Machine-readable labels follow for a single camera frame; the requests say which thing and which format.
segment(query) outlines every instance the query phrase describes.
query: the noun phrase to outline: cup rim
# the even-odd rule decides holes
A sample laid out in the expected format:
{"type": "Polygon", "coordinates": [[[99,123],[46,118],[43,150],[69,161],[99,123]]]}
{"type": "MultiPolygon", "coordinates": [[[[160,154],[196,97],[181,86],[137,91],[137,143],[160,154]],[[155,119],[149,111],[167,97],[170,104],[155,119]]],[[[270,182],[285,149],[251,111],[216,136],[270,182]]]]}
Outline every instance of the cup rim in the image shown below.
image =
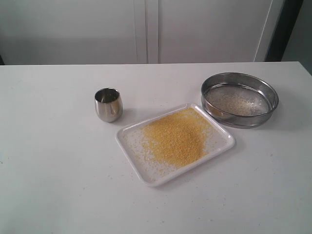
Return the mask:
{"type": "Polygon", "coordinates": [[[105,104],[105,103],[111,103],[111,102],[113,102],[113,101],[116,101],[119,97],[120,97],[120,92],[119,92],[117,89],[114,89],[114,88],[103,88],[103,89],[100,89],[100,90],[98,90],[98,91],[96,92],[96,94],[94,95],[94,100],[97,101],[97,102],[99,102],[99,103],[105,104]],[[103,102],[103,101],[99,100],[99,99],[97,98],[97,95],[99,95],[101,92],[103,92],[103,91],[105,91],[105,90],[113,90],[113,91],[116,93],[116,95],[117,95],[116,98],[115,98],[114,100],[108,101],[108,102],[103,102]]]}

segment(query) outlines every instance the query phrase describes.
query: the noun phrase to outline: metal cup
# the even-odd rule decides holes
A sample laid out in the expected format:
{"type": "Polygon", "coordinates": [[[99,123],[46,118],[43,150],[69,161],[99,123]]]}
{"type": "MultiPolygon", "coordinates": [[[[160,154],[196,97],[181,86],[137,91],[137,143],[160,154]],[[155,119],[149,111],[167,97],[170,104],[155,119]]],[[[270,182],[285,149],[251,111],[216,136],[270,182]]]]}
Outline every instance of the metal cup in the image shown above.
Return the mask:
{"type": "Polygon", "coordinates": [[[96,92],[97,116],[105,122],[113,122],[122,114],[122,101],[118,90],[105,88],[96,92]]]}

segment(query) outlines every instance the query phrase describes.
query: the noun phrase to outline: table surface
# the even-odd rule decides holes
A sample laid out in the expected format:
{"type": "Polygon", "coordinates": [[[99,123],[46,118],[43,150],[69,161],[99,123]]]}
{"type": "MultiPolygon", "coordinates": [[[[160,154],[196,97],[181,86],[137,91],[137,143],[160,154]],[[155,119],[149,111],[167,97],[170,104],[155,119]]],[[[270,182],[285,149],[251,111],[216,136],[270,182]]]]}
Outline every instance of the table surface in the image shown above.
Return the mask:
{"type": "Polygon", "coordinates": [[[312,233],[312,77],[298,62],[0,66],[0,233],[312,233]],[[135,175],[115,133],[183,103],[209,76],[243,72],[280,104],[236,145],[167,184],[135,175]],[[120,90],[124,114],[95,113],[120,90]]]}

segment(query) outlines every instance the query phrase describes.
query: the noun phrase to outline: pile of yellow grain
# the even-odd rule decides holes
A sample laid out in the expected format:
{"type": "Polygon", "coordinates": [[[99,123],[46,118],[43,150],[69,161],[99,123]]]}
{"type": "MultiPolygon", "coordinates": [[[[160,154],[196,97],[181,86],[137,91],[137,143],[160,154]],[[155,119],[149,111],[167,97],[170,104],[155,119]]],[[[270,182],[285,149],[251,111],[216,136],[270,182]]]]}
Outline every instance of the pile of yellow grain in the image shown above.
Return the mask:
{"type": "Polygon", "coordinates": [[[188,108],[144,126],[142,147],[159,163],[183,167],[208,153],[204,143],[210,128],[207,120],[188,108]]]}

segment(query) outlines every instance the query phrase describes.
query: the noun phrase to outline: white tray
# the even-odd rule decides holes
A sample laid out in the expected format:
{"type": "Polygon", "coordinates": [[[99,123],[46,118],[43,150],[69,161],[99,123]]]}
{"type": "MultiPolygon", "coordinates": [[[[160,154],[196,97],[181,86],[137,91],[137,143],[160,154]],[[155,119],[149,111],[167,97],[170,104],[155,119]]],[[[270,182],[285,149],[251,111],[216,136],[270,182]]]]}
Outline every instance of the white tray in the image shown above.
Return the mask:
{"type": "Polygon", "coordinates": [[[207,160],[225,152],[235,145],[234,137],[229,134],[224,128],[222,128],[210,115],[204,112],[198,105],[188,103],[163,113],[159,113],[155,117],[149,118],[142,122],[137,122],[120,129],[116,134],[117,142],[128,158],[131,166],[136,172],[137,176],[148,186],[159,186],[167,181],[181,175],[182,173],[206,162],[207,160]],[[143,134],[141,128],[157,119],[173,114],[175,112],[193,108],[201,116],[203,116],[213,127],[212,136],[205,142],[205,147],[209,153],[199,160],[186,165],[184,167],[175,169],[172,166],[152,162],[152,160],[146,159],[146,156],[140,155],[142,146],[141,140],[143,134]]]}

